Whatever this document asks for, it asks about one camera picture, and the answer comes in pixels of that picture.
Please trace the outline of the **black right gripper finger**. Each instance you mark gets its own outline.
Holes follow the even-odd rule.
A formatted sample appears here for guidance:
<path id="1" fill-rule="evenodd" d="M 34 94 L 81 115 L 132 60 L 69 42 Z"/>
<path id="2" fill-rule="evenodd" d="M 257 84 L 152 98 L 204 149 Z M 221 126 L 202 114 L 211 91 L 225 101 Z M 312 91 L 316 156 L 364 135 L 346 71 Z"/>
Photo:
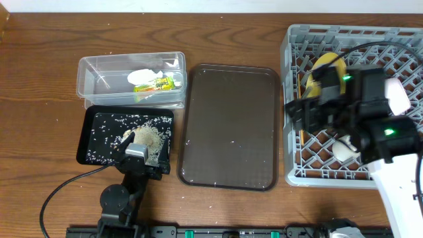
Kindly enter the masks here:
<path id="1" fill-rule="evenodd" d="M 303 125 L 303 110 L 302 109 L 289 109 L 286 110 L 287 115 L 290 118 L 291 123 L 293 124 L 293 128 L 295 130 L 302 130 Z"/>
<path id="2" fill-rule="evenodd" d="M 286 112 L 301 112 L 303 111 L 303 106 L 306 103 L 305 100 L 293 100 L 285 104 L 284 108 Z"/>

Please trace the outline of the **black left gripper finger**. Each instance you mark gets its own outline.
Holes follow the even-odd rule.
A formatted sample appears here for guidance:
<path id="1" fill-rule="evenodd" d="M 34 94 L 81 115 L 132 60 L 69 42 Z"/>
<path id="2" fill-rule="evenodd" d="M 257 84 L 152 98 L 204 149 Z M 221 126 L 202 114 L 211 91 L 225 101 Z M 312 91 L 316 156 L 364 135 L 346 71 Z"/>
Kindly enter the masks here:
<path id="1" fill-rule="evenodd" d="M 117 145 L 112 151 L 112 157 L 124 157 L 129 144 L 134 142 L 135 133 L 132 132 L 121 144 Z"/>
<path id="2" fill-rule="evenodd" d="M 170 156 L 170 141 L 169 138 L 166 138 L 163 142 L 162 148 L 158 155 L 158 165 L 163 174 L 168 175 L 171 170 L 169 156 Z"/>

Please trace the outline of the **wooden chopstick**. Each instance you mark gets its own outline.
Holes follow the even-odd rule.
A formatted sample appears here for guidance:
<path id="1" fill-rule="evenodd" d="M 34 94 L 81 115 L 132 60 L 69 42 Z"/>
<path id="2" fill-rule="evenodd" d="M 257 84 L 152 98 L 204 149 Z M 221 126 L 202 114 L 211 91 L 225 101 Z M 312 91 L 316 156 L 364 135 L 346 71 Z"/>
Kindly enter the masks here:
<path id="1" fill-rule="evenodd" d="M 301 76 L 297 74 L 297 99 L 301 99 Z M 304 146 L 304 131 L 299 131 L 299 138 L 301 142 L 301 146 Z"/>

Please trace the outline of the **yellow plate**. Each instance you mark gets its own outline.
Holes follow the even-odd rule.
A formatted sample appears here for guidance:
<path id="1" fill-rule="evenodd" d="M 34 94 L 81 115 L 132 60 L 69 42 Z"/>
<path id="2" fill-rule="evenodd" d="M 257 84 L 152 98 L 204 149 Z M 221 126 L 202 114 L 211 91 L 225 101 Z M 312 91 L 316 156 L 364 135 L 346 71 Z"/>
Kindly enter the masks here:
<path id="1" fill-rule="evenodd" d="M 333 59 L 335 59 L 336 57 L 338 57 L 338 55 L 336 53 L 333 52 L 329 52 L 326 53 L 324 55 L 322 55 L 314 64 L 314 66 L 312 67 L 312 69 L 317 69 L 318 67 L 331 62 Z M 346 64 L 344 62 L 344 60 L 338 59 L 337 61 L 335 61 L 332 66 L 335 66 L 337 74 L 338 74 L 338 78 L 340 81 L 340 94 L 344 94 L 346 92 L 346 83 L 344 82 L 344 80 L 342 79 L 343 76 L 345 76 L 346 74 Z M 301 97 L 305 97 L 305 98 L 311 98 L 311 97 L 317 97 L 321 95 L 321 86 L 320 84 L 315 81 L 313 79 L 312 74 L 310 74 L 307 78 L 307 82 L 305 84 L 305 89 L 308 92 L 308 94 L 302 95 Z"/>

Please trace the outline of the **white cup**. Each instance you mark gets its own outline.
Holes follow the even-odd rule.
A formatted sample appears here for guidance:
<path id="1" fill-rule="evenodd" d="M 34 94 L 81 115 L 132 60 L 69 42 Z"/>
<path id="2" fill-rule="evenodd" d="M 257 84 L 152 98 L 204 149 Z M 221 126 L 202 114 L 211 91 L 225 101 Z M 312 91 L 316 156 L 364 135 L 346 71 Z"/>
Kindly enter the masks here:
<path id="1" fill-rule="evenodd" d="M 349 135 L 342 136 L 333 143 L 332 153 L 340 162 L 357 158 L 360 155 L 358 149 L 352 145 Z"/>

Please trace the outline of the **green snack wrapper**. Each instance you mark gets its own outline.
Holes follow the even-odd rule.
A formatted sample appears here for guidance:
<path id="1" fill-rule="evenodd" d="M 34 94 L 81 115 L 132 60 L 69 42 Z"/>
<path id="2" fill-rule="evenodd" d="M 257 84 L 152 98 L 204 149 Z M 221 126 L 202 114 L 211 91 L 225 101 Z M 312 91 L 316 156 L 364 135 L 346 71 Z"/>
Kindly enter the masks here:
<path id="1" fill-rule="evenodd" d="M 142 83 L 134 87 L 135 93 L 140 92 L 154 92 L 154 91 L 170 91 L 175 89 L 174 80 L 172 77 L 156 78 L 147 83 Z"/>

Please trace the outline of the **white tissue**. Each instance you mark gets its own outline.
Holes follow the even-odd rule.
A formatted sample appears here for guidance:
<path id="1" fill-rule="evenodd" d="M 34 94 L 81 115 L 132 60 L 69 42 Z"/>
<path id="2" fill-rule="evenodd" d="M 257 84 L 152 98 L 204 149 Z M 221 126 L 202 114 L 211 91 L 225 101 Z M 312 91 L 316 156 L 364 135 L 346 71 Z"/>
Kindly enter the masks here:
<path id="1" fill-rule="evenodd" d="M 159 79 L 162 77 L 163 77 L 162 71 L 158 71 L 157 73 L 155 73 L 151 69 L 140 69 L 140 70 L 131 72 L 127 76 L 127 80 L 132 85 L 145 85 L 145 84 L 150 84 L 155 79 Z"/>

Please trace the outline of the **pink bowl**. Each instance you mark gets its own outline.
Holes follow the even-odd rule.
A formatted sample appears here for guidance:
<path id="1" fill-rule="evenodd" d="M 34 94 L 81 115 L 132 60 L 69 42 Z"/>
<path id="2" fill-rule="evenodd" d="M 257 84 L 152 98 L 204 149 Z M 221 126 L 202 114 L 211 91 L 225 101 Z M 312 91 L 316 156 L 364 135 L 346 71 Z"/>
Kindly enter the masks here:
<path id="1" fill-rule="evenodd" d="M 389 107 L 394 116 L 406 112 L 411 107 L 406 91 L 397 78 L 385 80 L 385 98 L 388 100 Z"/>

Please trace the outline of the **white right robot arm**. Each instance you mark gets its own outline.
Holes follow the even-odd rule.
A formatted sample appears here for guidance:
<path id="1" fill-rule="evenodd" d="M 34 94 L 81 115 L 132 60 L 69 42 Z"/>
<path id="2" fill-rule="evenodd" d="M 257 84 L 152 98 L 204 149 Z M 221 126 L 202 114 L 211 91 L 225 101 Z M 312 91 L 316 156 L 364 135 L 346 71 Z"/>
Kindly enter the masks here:
<path id="1" fill-rule="evenodd" d="M 284 106 L 293 127 L 348 135 L 381 195 L 393 235 L 421 237 L 422 141 L 411 118 L 393 114 L 384 69 L 350 66 L 339 76 L 335 67 L 320 67 L 313 78 L 321 84 L 319 96 Z"/>

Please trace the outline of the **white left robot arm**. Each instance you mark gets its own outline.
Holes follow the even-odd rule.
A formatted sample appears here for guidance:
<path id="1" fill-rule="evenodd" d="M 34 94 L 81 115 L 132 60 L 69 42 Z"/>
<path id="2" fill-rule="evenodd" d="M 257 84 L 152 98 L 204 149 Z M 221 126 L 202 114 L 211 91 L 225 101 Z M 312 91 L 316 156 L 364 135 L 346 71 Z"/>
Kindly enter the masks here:
<path id="1" fill-rule="evenodd" d="M 98 238 L 146 238 L 151 236 L 146 223 L 138 223 L 137 217 L 149 180 L 161 180 L 170 173 L 171 142 L 165 138 L 156 165 L 147 165 L 148 148 L 134 142 L 132 132 L 112 151 L 114 167 L 124 175 L 120 184 L 105 188 L 100 195 L 102 208 L 98 221 Z"/>

